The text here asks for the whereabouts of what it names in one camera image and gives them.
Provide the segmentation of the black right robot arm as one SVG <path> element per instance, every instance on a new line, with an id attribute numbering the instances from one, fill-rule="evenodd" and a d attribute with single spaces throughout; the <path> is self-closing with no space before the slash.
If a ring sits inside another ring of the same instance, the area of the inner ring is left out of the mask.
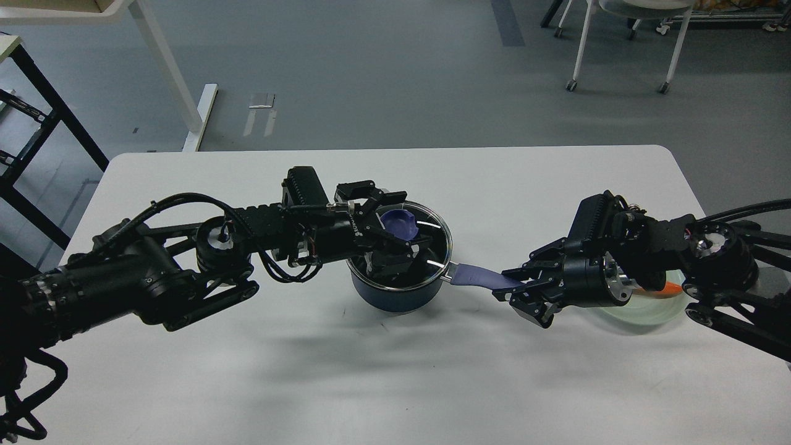
<path id="1" fill-rule="evenodd" d="M 565 307 L 622 307 L 635 288 L 660 291 L 667 271 L 684 275 L 690 319 L 789 361 L 789 292 L 755 291 L 759 262 L 789 270 L 789 236 L 765 232 L 748 215 L 789 208 L 775 200 L 697 219 L 653 219 L 610 191 L 577 208 L 570 232 L 503 275 L 493 296 L 548 328 Z"/>

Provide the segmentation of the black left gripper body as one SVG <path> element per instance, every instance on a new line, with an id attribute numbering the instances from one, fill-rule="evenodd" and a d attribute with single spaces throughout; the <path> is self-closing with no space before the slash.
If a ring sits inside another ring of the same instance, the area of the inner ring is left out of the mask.
<path id="1" fill-rule="evenodd" d="M 363 234 L 353 217 L 349 206 L 303 206 L 300 228 L 305 247 L 300 262 L 327 264 L 361 255 Z"/>

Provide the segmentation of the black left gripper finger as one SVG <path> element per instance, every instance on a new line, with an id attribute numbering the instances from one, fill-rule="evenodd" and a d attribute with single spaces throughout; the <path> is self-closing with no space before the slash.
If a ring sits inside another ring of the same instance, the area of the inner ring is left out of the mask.
<path id="1" fill-rule="evenodd" d="M 370 230 L 371 226 L 382 226 L 376 211 L 382 206 L 401 205 L 407 199 L 406 191 L 388 192 L 379 189 L 373 180 L 362 180 L 337 185 L 334 202 L 348 203 L 351 221 L 356 231 Z"/>
<path id="2" fill-rule="evenodd" d="M 387 222 L 385 231 L 396 240 L 363 256 L 363 275 L 370 279 L 413 279 L 422 273 L 432 234 L 421 231 L 415 222 Z"/>

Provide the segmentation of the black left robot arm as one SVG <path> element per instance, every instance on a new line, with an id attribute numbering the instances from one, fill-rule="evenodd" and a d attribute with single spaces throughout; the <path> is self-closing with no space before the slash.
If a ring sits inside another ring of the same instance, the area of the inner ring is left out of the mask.
<path id="1" fill-rule="evenodd" d="M 68 368 L 47 348 L 121 316 L 173 332 L 246 301 L 257 255 L 274 281 L 306 282 L 339 260 L 364 260 L 374 277 L 409 273 L 438 240 L 406 211 L 406 192 L 372 180 L 340 184 L 329 200 L 313 167 L 295 166 L 282 200 L 233 208 L 187 192 L 150 203 L 93 238 L 87 253 L 25 278 L 2 276 L 2 440 L 42 440 L 34 417 Z"/>

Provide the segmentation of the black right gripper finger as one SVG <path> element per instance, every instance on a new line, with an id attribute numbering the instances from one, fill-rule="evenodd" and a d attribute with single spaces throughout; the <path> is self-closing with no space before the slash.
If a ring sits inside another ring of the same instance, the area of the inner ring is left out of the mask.
<path id="1" fill-rule="evenodd" d="M 499 285 L 492 290 L 492 295 L 497 301 L 508 302 L 517 315 L 531 321 L 542 329 L 552 325 L 559 305 L 549 302 L 534 286 L 525 282 L 516 284 Z"/>
<path id="2" fill-rule="evenodd" d="M 566 239 L 557 239 L 529 253 L 528 259 L 516 268 L 502 271 L 502 275 L 516 281 L 539 281 L 559 284 L 563 280 Z"/>

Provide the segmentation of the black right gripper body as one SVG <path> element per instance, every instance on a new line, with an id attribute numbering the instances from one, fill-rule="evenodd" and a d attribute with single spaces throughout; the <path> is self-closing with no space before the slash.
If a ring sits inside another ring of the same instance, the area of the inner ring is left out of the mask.
<path id="1" fill-rule="evenodd" d="M 562 266 L 560 307 L 622 307 L 630 301 L 633 288 L 625 284 L 614 257 L 567 255 Z"/>

